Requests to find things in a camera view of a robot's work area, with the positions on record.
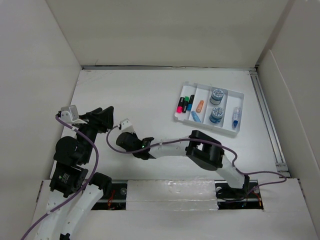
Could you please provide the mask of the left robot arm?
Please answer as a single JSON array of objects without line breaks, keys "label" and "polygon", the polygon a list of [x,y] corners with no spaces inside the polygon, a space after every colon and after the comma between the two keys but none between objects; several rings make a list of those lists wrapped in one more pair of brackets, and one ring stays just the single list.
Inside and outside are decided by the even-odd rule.
[{"label": "left robot arm", "polygon": [[114,123],[114,107],[98,107],[83,115],[75,105],[62,107],[56,120],[75,132],[55,145],[56,162],[49,184],[46,213],[35,225],[36,240],[72,240],[92,207],[112,191],[112,179],[97,172],[98,134],[107,133]]}]

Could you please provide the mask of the pink cap black highlighter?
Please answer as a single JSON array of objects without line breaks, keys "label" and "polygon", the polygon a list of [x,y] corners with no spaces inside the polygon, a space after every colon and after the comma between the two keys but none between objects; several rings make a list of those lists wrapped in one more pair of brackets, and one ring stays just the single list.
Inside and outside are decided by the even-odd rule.
[{"label": "pink cap black highlighter", "polygon": [[179,98],[179,102],[178,102],[178,105],[177,105],[177,108],[176,108],[176,112],[179,113],[179,114],[182,113],[182,111],[183,111],[184,100],[185,100],[184,97],[180,97]]}]

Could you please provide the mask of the blue slime jar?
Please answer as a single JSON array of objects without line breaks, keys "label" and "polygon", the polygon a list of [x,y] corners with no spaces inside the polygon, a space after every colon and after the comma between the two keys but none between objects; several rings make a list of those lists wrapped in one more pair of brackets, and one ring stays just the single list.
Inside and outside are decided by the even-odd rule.
[{"label": "blue slime jar", "polygon": [[210,97],[210,102],[213,105],[219,105],[224,97],[224,91],[220,88],[213,89]]},{"label": "blue slime jar", "polygon": [[209,116],[209,120],[214,124],[218,124],[221,122],[222,118],[224,117],[224,114],[225,114],[225,111],[222,107],[220,106],[213,107]]}]

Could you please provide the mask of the blue cap black highlighter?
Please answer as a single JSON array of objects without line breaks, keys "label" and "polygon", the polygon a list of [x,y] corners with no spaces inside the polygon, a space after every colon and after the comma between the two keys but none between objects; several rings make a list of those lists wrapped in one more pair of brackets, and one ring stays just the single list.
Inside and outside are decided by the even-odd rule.
[{"label": "blue cap black highlighter", "polygon": [[192,94],[189,98],[189,101],[188,101],[188,105],[187,105],[187,111],[191,111],[192,110],[192,105],[193,105],[193,102],[194,102],[194,98],[195,98],[195,95]]}]

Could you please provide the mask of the orange translucent eraser case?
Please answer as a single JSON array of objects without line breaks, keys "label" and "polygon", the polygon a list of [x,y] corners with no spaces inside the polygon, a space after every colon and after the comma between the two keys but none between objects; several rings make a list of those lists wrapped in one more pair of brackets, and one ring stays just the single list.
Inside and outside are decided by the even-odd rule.
[{"label": "orange translucent eraser case", "polygon": [[204,106],[204,100],[200,100],[197,107],[196,107],[196,112],[197,113],[201,113],[202,109],[203,109],[203,106]]}]

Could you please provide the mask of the green cap black highlighter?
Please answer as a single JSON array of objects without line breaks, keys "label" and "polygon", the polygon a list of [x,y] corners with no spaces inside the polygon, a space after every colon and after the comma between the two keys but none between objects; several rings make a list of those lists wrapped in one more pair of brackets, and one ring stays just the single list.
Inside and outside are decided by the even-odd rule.
[{"label": "green cap black highlighter", "polygon": [[183,113],[187,112],[188,104],[189,104],[189,97],[185,96],[183,99],[183,105],[182,105],[182,112]]}]

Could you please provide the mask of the clear glue stick blue cap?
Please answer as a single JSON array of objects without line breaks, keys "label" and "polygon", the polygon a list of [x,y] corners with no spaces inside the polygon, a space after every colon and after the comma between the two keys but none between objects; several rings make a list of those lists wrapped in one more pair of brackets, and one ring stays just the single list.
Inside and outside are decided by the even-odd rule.
[{"label": "clear glue stick blue cap", "polygon": [[241,116],[241,108],[235,107],[233,110],[233,116],[232,116],[232,127],[235,129],[238,126],[238,123],[240,121]]}]

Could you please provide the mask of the blue translucent eraser case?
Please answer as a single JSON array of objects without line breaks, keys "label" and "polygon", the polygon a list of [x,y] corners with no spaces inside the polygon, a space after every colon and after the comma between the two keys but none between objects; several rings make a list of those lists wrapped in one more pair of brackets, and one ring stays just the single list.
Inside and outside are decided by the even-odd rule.
[{"label": "blue translucent eraser case", "polygon": [[202,121],[201,121],[201,119],[200,119],[200,117],[198,116],[198,114],[196,113],[196,111],[191,111],[191,116],[192,116],[192,118],[193,118],[193,120],[195,121],[195,122],[197,122],[197,123],[201,123]]}]

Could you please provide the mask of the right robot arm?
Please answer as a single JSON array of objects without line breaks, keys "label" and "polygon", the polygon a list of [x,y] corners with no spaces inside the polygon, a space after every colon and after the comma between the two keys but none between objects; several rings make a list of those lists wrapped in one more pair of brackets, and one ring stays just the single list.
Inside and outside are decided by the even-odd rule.
[{"label": "right robot arm", "polygon": [[198,167],[217,172],[235,198],[242,198],[249,192],[249,176],[236,170],[219,141],[199,130],[177,140],[156,140],[153,137],[140,140],[135,133],[123,132],[116,139],[116,145],[142,160],[188,157]]}]

